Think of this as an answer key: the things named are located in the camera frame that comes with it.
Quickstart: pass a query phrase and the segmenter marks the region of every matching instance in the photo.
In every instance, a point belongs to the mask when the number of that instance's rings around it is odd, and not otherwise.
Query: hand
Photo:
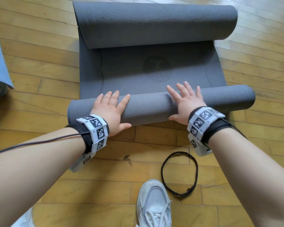
[[[178,114],[171,115],[168,119],[175,120],[181,124],[188,125],[188,118],[190,113],[197,107],[206,106],[201,95],[201,88],[197,86],[196,93],[193,91],[187,81],[182,84],[177,83],[181,95],[176,92],[171,86],[167,85],[167,91],[177,103]]]
[[[106,93],[105,96],[100,94],[94,102],[94,107],[91,114],[101,116],[109,126],[109,135],[113,136],[117,133],[131,127],[130,123],[120,123],[121,115],[129,102],[130,95],[126,95],[117,105],[119,91]]]

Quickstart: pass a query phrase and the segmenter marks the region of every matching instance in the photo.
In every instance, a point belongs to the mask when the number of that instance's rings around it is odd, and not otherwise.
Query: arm
[[[131,127],[121,123],[121,114],[128,101],[127,95],[117,106],[119,92],[99,95],[91,114],[101,116],[110,127],[109,136]],[[42,135],[29,142],[49,140],[78,133],[63,128]],[[33,206],[61,175],[84,153],[81,135],[50,143],[20,147],[0,153],[0,227],[11,226]]]
[[[169,119],[187,125],[189,114],[206,104],[200,87],[196,93],[187,82],[177,87],[181,96],[167,86],[178,105]],[[254,225],[284,226],[284,168],[231,128],[216,132],[208,144]]]

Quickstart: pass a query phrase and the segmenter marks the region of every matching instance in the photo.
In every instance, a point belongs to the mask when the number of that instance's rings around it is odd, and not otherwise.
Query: person's left hand
[[[101,116],[109,126],[109,135],[113,136],[117,133],[131,127],[130,123],[120,123],[121,115],[129,102],[130,95],[126,95],[117,105],[119,91],[106,93],[105,96],[100,94],[94,102],[91,114]]]

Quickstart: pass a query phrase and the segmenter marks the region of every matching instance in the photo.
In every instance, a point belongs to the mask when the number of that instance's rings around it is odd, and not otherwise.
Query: shoelace
[[[161,210],[161,212],[154,212],[150,209],[147,209],[146,210],[146,215],[149,216],[151,218],[151,221],[149,220],[148,217],[146,217],[146,222],[148,224],[149,227],[164,227],[165,225],[163,224],[163,221],[165,222],[165,224],[168,223],[168,218],[167,218],[167,215],[166,215],[166,210],[167,210],[167,207],[169,206],[169,204],[171,203],[172,201],[170,201],[169,203],[167,203],[163,209]],[[157,218],[160,218],[159,219],[159,225],[157,224],[156,222],[156,219]]]

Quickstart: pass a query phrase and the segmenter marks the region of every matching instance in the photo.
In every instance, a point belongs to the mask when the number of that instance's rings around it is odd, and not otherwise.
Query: person's right arm
[[[170,120],[187,125],[189,114],[206,105],[200,87],[194,93],[184,85],[177,84],[181,95],[170,86],[167,90],[178,105]],[[254,225],[284,227],[284,168],[231,128],[216,132],[208,145]]]

